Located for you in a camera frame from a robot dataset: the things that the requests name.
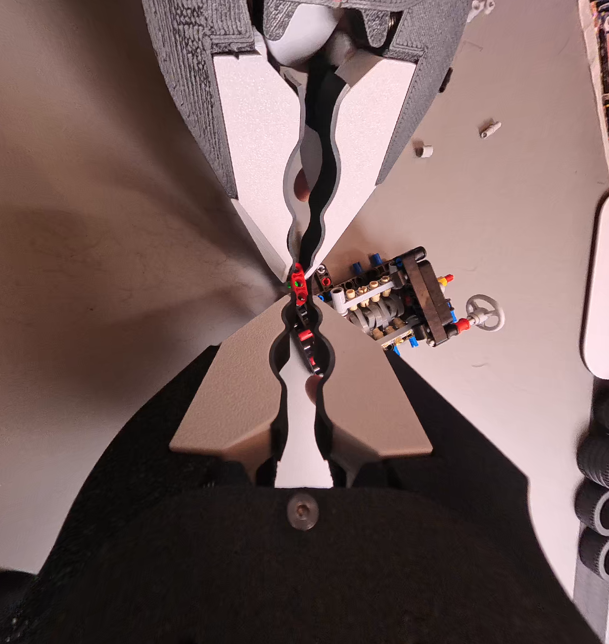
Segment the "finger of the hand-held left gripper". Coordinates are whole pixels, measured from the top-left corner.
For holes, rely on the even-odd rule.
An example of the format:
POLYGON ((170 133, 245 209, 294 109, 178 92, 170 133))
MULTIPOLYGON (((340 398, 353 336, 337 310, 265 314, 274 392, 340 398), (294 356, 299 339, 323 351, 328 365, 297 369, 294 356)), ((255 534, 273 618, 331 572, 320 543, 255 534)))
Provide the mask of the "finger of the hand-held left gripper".
POLYGON ((310 179, 302 265, 311 277, 365 204, 379 175, 416 70, 359 50, 326 73, 315 101, 320 168, 310 179))
POLYGON ((231 202, 268 267, 286 281, 294 262, 286 177, 304 134, 305 86, 260 53, 216 55, 237 196, 231 202))

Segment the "lego car chassis assembly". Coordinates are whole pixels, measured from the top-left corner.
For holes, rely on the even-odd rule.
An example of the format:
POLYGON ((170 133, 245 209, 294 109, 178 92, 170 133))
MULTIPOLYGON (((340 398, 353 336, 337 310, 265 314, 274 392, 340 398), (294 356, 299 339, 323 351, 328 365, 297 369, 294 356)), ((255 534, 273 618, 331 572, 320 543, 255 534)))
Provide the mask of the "lego car chassis assembly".
POLYGON ((498 332, 506 322, 501 304, 485 294, 471 296, 465 303, 464 315, 458 317, 446 293, 453 275, 435 273, 423 247, 388 260, 373 254, 370 262, 366 269, 354 263, 352 275, 340 280, 333 279, 329 270, 319 265, 313 276, 306 278, 309 296, 304 307, 296 305, 288 279, 288 329, 312 373, 324 375, 315 357, 317 313, 312 306, 317 301, 332 306, 377 342, 387 356, 399 355, 406 344, 412 348, 421 344, 436 348, 473 328, 498 332))

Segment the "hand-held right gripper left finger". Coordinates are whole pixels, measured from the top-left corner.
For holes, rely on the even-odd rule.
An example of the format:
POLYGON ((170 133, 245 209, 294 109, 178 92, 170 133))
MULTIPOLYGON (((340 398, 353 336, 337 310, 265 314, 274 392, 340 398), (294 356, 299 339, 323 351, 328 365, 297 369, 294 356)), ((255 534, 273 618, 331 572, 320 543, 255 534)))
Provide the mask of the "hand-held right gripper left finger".
POLYGON ((279 370, 290 356, 290 308, 283 296, 220 344, 170 450, 239 463, 251 479, 282 454, 288 422, 279 370))

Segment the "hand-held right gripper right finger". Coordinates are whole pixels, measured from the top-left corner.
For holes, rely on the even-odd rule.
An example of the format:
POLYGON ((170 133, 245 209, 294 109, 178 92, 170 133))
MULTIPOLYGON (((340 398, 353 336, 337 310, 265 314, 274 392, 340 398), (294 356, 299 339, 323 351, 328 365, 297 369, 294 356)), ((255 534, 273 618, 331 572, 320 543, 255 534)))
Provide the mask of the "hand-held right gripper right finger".
POLYGON ((426 457, 433 446, 381 346, 332 306, 312 304, 315 357, 324 372, 316 394, 316 440, 341 480, 367 464, 426 457))

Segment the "red lego beam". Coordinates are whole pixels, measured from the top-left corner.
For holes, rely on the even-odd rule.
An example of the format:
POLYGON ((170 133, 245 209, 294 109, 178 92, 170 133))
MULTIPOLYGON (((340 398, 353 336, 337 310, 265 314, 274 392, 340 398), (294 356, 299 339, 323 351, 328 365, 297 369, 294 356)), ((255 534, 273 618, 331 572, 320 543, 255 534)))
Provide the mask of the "red lego beam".
POLYGON ((293 265, 290 274, 290 286, 295 296, 295 303, 298 307, 304 307, 308 302, 308 285, 303 268, 300 263, 293 265))

